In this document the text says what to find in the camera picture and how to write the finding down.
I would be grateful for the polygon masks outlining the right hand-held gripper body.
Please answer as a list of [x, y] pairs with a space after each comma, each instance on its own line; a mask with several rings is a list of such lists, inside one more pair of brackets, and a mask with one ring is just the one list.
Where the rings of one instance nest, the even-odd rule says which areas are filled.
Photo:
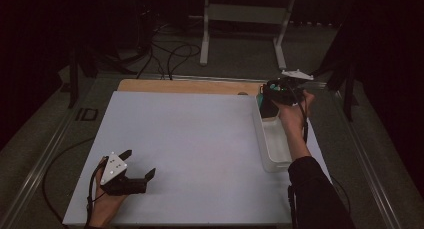
[[303, 99], [304, 88], [302, 85], [313, 80], [313, 75], [308, 75], [300, 70], [283, 70], [280, 78], [270, 80], [262, 85], [263, 98], [283, 105], [300, 103]]

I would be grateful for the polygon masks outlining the white metal stand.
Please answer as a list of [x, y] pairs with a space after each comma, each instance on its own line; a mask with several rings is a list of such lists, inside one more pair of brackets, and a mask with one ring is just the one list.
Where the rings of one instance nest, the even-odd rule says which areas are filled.
[[262, 23], [280, 25], [279, 34], [273, 38], [273, 47], [278, 68], [283, 71], [287, 68], [282, 42], [288, 28], [292, 10], [296, 0], [288, 0], [284, 8], [242, 6], [232, 4], [216, 4], [210, 0], [204, 0], [203, 9], [203, 39], [200, 49], [200, 64], [206, 66], [209, 56], [209, 22], [227, 21], [243, 23]]

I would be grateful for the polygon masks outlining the person's right hand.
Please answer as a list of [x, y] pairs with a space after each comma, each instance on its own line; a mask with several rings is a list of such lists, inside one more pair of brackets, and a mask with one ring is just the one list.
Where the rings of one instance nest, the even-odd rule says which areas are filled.
[[275, 102], [279, 109], [279, 118], [286, 133], [302, 134], [305, 122], [310, 116], [310, 105], [315, 96], [306, 90], [303, 91], [303, 101], [294, 106]]

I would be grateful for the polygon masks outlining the long white plastic bin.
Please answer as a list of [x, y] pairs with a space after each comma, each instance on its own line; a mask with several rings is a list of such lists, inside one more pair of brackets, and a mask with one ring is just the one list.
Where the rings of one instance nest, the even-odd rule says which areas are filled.
[[274, 118], [261, 118], [259, 108], [264, 100], [261, 95], [256, 96], [257, 108], [253, 114], [262, 165], [266, 172], [283, 172], [292, 163], [287, 137], [279, 113]]

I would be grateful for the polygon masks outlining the black stand legs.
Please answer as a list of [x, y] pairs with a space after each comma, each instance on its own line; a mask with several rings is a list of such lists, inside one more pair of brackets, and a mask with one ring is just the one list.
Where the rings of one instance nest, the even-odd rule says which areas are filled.
[[78, 69], [81, 68], [83, 73], [88, 77], [95, 77], [97, 75], [97, 69], [94, 64], [95, 59], [105, 63], [122, 74], [135, 75], [135, 72], [124, 68], [118, 62], [113, 61], [105, 54], [96, 51], [90, 46], [72, 47], [69, 51], [69, 109], [76, 105], [79, 98]]
[[357, 49], [355, 30], [347, 22], [342, 23], [319, 68], [312, 72], [314, 77], [332, 72], [326, 83], [330, 91], [338, 91], [344, 87], [343, 112], [349, 121], [352, 121]]

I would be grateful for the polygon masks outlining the metal floor rail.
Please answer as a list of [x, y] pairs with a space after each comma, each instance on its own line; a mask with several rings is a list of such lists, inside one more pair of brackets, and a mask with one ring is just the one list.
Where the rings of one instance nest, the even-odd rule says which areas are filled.
[[399, 219], [393, 210], [392, 204], [387, 197], [387, 193], [375, 172], [368, 154], [365, 151], [364, 145], [353, 127], [353, 124], [347, 119], [347, 116], [343, 111], [343, 99], [341, 94], [338, 91], [330, 91], [330, 95], [341, 121], [347, 128], [349, 137], [353, 140], [354, 153], [386, 227], [388, 229], [402, 229]]
[[71, 109], [70, 95], [55, 92], [0, 152], [0, 229], [16, 228], [48, 163], [62, 144], [77, 107], [95, 81], [79, 79], [79, 98]]

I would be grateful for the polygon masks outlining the black rectangular floor bracket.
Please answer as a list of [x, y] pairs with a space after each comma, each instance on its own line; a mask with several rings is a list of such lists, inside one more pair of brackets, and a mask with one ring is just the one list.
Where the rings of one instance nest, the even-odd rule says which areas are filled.
[[99, 110], [93, 108], [80, 108], [77, 112], [76, 121], [95, 121]]

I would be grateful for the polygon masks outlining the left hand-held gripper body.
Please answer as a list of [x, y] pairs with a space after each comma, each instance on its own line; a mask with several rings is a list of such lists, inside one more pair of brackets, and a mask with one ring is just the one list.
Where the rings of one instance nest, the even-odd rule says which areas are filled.
[[126, 176], [128, 164], [121, 160], [119, 155], [112, 152], [101, 163], [103, 174], [100, 187], [111, 196], [145, 193], [148, 182], [144, 178], [128, 178]]

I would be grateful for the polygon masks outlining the person's left hand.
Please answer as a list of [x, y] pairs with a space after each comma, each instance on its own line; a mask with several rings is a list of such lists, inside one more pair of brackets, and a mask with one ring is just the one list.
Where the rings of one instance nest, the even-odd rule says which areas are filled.
[[100, 187], [100, 181], [103, 170], [99, 169], [96, 172], [95, 182], [95, 198], [94, 206], [91, 212], [88, 224], [94, 226], [108, 226], [115, 215], [118, 213], [121, 205], [127, 198], [127, 195], [111, 196], [103, 191]]

